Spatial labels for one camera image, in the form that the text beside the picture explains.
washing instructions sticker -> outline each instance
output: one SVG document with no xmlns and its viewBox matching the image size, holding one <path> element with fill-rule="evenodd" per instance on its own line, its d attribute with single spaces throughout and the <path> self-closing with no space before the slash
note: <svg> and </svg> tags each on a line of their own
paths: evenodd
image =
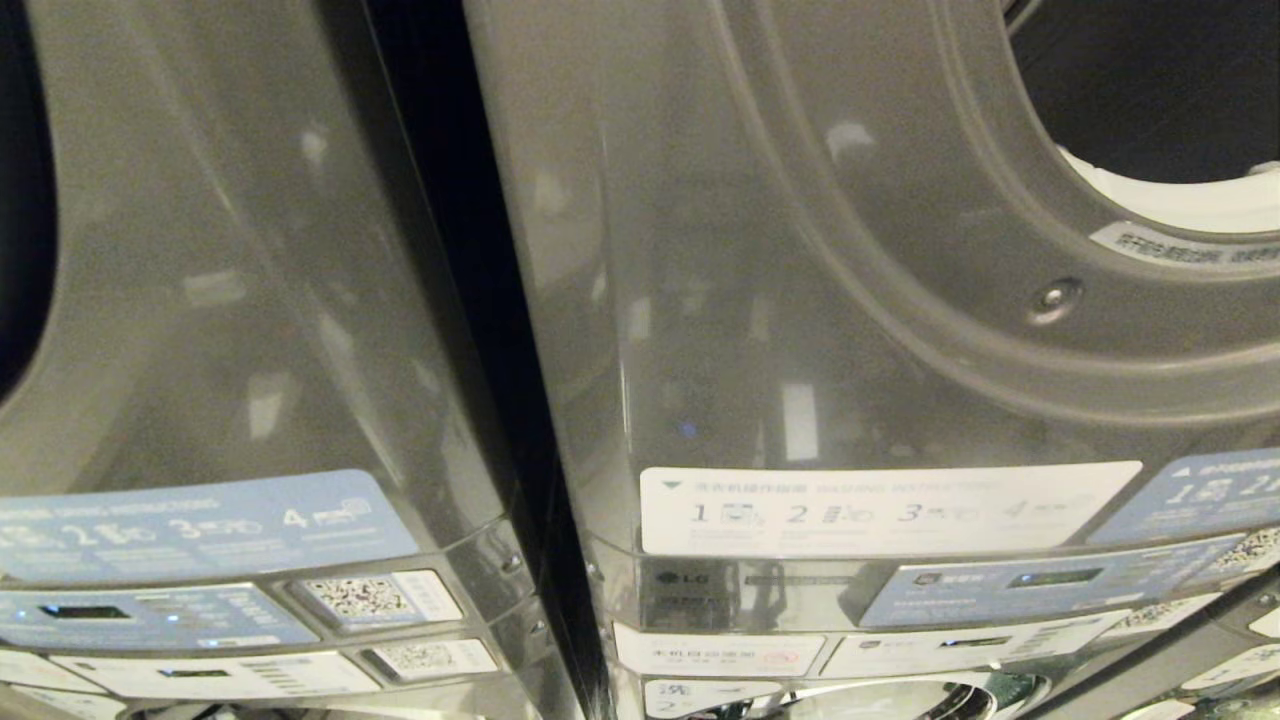
<svg viewBox="0 0 1280 720">
<path fill-rule="evenodd" d="M 832 653 L 823 678 L 886 678 L 998 667 L 1009 662 L 1075 652 L 1129 612 L 1115 610 L 1046 623 L 847 635 Z"/>
<path fill-rule="evenodd" d="M 1125 715 L 1120 720 L 1178 720 L 1196 712 L 1194 705 L 1187 705 L 1179 700 L 1165 700 L 1156 705 L 1139 707 Z"/>
<path fill-rule="evenodd" d="M 0 570 L 35 582 L 178 580 L 417 552 L 361 470 L 0 498 Z"/>
<path fill-rule="evenodd" d="M 319 639 L 252 583 L 0 591 L 0 638 L 60 650 L 233 648 Z"/>
<path fill-rule="evenodd" d="M 1280 609 L 1267 612 L 1249 624 L 1249 629 L 1260 635 L 1280 638 Z"/>
<path fill-rule="evenodd" d="M 320 578 L 297 585 L 346 632 L 462 619 L 462 609 L 433 570 Z"/>
<path fill-rule="evenodd" d="M 859 625 L 989 623 L 1155 600 L 1243 537 L 1042 560 L 904 565 Z"/>
<path fill-rule="evenodd" d="M 12 650 L 0 650 L 0 680 L 60 691 L 104 692 L 93 683 L 68 673 L 42 657 Z"/>
<path fill-rule="evenodd" d="M 1138 633 L 1153 633 L 1156 630 L 1167 630 L 1169 628 L 1172 628 L 1174 625 L 1190 618 L 1201 609 L 1203 609 L 1204 606 L 1207 606 L 1208 603 L 1213 602 L 1220 597 L 1222 597 L 1222 593 L 1213 592 L 1183 600 L 1170 600 L 1169 602 L 1157 602 L 1156 605 L 1148 605 L 1147 607 L 1139 607 L 1138 610 L 1130 612 L 1128 618 L 1112 625 L 1110 630 L 1102 633 L 1102 638 L 1100 639 L 1111 639 L 1111 638 L 1134 635 Z"/>
<path fill-rule="evenodd" d="M 1267 528 L 1249 534 L 1184 584 L 1222 583 L 1240 575 L 1261 573 L 1276 562 L 1280 562 L 1280 528 Z"/>
<path fill-rule="evenodd" d="M 1088 542 L 1149 542 L 1267 524 L 1280 524 L 1280 448 L 1175 460 Z"/>
<path fill-rule="evenodd" d="M 169 660 L 55 655 L 50 660 L 122 697 L 251 700 L 379 689 L 337 652 Z"/>
<path fill-rule="evenodd" d="M 388 644 L 375 647 L 371 652 L 397 679 L 406 683 L 498 670 L 493 656 L 477 639 Z"/>
<path fill-rule="evenodd" d="M 1170 268 L 1230 272 L 1280 263 L 1280 242 L 1197 242 L 1129 222 L 1111 223 L 1091 234 L 1089 240 L 1123 255 Z"/>
<path fill-rule="evenodd" d="M 81 720 L 115 720 L 120 715 L 120 711 L 128 707 L 118 700 L 96 694 L 23 687 L 14 687 L 13 689 Z"/>
<path fill-rule="evenodd" d="M 796 678 L 809 671 L 822 635 L 677 635 L 613 624 L 618 660 L 650 675 Z"/>
<path fill-rule="evenodd" d="M 649 680 L 644 684 L 644 708 L 649 717 L 684 717 L 708 707 L 719 707 L 782 692 L 782 685 L 765 680 Z"/>
<path fill-rule="evenodd" d="M 1009 552 L 1066 542 L 1137 460 L 933 470 L 640 473 L 645 552 L 876 557 Z"/>
<path fill-rule="evenodd" d="M 1187 680 L 1183 683 L 1183 689 L 1198 691 L 1276 670 L 1280 670 L 1280 644 L 1263 644 L 1247 650 L 1208 673 Z"/>
</svg>

